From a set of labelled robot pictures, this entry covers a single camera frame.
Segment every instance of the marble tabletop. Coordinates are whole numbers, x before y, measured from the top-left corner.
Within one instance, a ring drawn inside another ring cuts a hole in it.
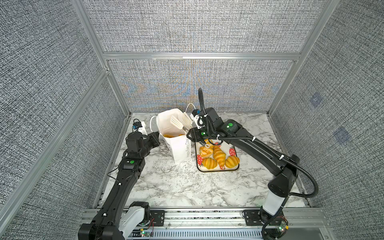
[[[134,113],[128,125],[126,136],[132,131],[132,120],[137,118],[147,124],[156,113]],[[243,125],[258,139],[281,151],[266,114],[220,113],[223,120],[233,119]],[[161,145],[151,150],[145,158],[146,165],[128,197],[126,206],[133,201],[149,202],[151,207],[260,207],[268,193],[268,182],[272,174],[258,161],[237,148],[240,168],[228,172],[200,172],[196,167],[195,147],[192,143],[191,159],[175,164],[171,153],[160,137]],[[116,159],[116,168],[127,145],[121,145]],[[118,170],[111,175],[116,177]],[[107,198],[114,184],[110,178],[99,205]],[[296,184],[293,192],[299,192]],[[305,207],[299,197],[290,197],[286,207]]]

